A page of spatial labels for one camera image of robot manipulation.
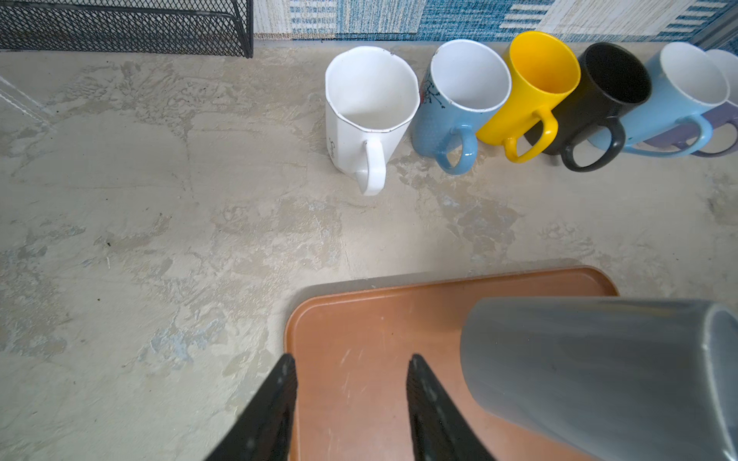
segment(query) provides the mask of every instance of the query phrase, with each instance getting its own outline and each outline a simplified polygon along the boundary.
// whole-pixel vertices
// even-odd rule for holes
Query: striped pattern
[[[336,37],[336,0],[290,0],[292,37],[316,40]]]
[[[688,41],[738,0],[255,0],[257,38]]]

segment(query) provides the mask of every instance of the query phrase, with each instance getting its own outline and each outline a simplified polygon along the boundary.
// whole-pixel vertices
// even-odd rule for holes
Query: mottled gray floor
[[[406,140],[365,198],[325,152],[344,48],[0,54],[0,458],[200,460],[314,294],[590,264],[736,305],[738,155],[451,177]]]

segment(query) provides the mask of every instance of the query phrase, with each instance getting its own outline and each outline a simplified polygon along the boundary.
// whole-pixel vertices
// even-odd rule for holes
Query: tray rim
[[[369,288],[366,290],[358,290],[358,291],[346,291],[344,293],[334,293],[334,294],[323,294],[316,297],[312,297],[309,299],[306,299],[305,301],[302,301],[289,315],[289,318],[287,319],[287,323],[284,327],[284,334],[283,334],[283,350],[285,353],[292,353],[290,350],[290,335],[291,332],[297,329],[297,324],[300,321],[300,318],[307,313],[312,308],[318,307],[318,306],[324,306],[324,305],[331,305],[331,304],[337,304],[340,302],[339,298],[346,297],[347,295],[357,295],[357,294],[364,294],[367,295],[363,297],[363,299],[372,299],[374,297],[380,297],[379,293],[382,292],[385,294],[381,297],[386,297],[386,292],[390,292],[390,294],[400,294],[402,291],[406,291],[408,289],[414,289],[418,287],[426,287],[426,286],[433,286],[433,285],[446,285],[450,283],[459,283],[459,282],[471,282],[475,280],[484,280],[484,279],[501,279],[506,277],[520,277],[520,276],[531,276],[531,275],[543,275],[543,274],[550,274],[550,273],[560,273],[560,272],[574,272],[574,271],[585,271],[585,272],[594,272],[597,277],[601,277],[604,279],[606,284],[609,285],[609,288],[612,289],[614,297],[620,296],[620,291],[618,290],[617,285],[615,285],[615,282],[613,282],[613,279],[610,278],[609,275],[605,274],[600,268],[596,268],[595,266],[589,266],[586,264],[581,264],[578,266],[569,266],[569,267],[558,267],[558,268],[550,268],[550,269],[534,269],[530,271],[517,271],[517,272],[504,272],[502,274],[492,274],[492,275],[478,275],[475,277],[461,277],[457,279],[450,279],[450,280],[436,280],[433,282],[422,282],[422,283],[411,283],[409,285],[397,285],[397,286],[390,286],[390,287],[384,287],[384,288]]]

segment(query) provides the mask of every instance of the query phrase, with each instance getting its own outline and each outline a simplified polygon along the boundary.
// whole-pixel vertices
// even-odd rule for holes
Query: octagonal white mug
[[[420,105],[418,78],[399,56],[357,46],[325,71],[325,131],[336,168],[364,195],[384,188],[387,162]]]

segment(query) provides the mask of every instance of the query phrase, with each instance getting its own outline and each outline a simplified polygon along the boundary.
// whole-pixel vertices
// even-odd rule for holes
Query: gray mug
[[[711,49],[707,51],[707,55],[717,64],[725,77],[728,79],[731,95],[722,105],[717,106],[703,114],[712,125],[712,128],[718,128],[726,124],[731,124],[738,131],[738,57],[733,53],[722,51],[721,49]],[[687,141],[696,138],[700,134],[697,126],[693,123],[685,123],[673,128],[666,133],[654,136],[645,141],[646,144],[655,148],[667,148],[675,146],[679,149],[686,149]],[[698,150],[692,155],[699,157],[721,157],[738,150],[738,136],[733,145],[725,150],[716,153],[707,153]]]
[[[738,319],[690,299],[487,298],[461,331],[485,410],[605,461],[729,461]]]

